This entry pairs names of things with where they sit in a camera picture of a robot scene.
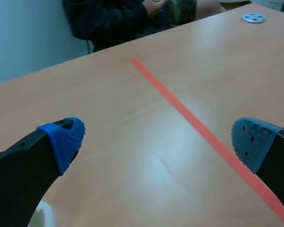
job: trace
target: blue gripper fingertip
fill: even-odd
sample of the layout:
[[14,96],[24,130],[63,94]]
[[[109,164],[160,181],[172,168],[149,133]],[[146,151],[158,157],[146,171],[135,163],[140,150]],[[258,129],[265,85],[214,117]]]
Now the blue gripper fingertip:
[[262,120],[250,117],[239,118],[231,130],[233,149],[240,161],[255,174],[278,132],[283,129]]
[[68,169],[73,155],[81,148],[85,135],[84,123],[80,119],[76,117],[65,119],[73,120],[73,126],[70,129],[64,129],[53,123],[37,127],[37,130],[48,135],[60,176]]

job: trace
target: wooden table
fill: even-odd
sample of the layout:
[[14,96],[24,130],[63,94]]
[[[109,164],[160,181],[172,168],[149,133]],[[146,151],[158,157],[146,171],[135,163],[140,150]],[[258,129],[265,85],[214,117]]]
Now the wooden table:
[[[242,21],[247,12],[267,22]],[[86,124],[44,197],[56,226],[284,227],[133,58],[229,149],[241,116],[284,126],[284,14],[254,4],[2,83],[0,151],[66,116]]]

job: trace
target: white wall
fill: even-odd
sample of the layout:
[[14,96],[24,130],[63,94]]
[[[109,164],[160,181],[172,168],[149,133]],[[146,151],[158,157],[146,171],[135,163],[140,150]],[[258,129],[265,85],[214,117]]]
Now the white wall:
[[62,0],[0,0],[0,82],[85,54]]

